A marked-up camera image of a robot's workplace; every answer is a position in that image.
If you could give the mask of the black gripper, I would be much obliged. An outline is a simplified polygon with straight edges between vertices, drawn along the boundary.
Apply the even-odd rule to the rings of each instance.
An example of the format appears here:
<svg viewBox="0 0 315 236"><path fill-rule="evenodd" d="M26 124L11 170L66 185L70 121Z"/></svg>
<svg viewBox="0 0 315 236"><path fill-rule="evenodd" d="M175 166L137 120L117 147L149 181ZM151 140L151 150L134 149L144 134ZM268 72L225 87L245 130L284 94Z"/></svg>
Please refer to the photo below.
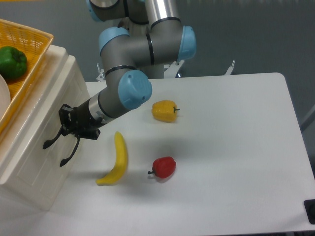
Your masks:
<svg viewBox="0 0 315 236"><path fill-rule="evenodd" d="M100 117L94 119L90 113L81 113L81 111L78 107L72 108L67 104L63 104L59 109L61 127L54 138L46 140L43 144L42 148L47 149L56 142L60 135L72 134L76 137L77 142L71 154L68 158L60 161L60 167L66 165L75 155L80 138L97 140L100 135Z"/></svg>

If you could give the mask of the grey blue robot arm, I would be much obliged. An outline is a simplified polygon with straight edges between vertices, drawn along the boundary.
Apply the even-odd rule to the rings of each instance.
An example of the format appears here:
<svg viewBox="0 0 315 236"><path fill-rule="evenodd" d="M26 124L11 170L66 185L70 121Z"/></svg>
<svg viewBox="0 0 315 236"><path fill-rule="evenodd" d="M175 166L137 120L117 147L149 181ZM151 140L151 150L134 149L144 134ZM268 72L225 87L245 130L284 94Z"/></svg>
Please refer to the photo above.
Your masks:
<svg viewBox="0 0 315 236"><path fill-rule="evenodd" d="M89 0L96 21L128 18L144 25L145 32L131 35L127 27L111 27L98 38L106 88L84 103L59 109L57 136L73 135L96 140L99 128L137 109L152 95L144 67L187 60L196 54L195 33L180 20L173 0Z"/></svg>

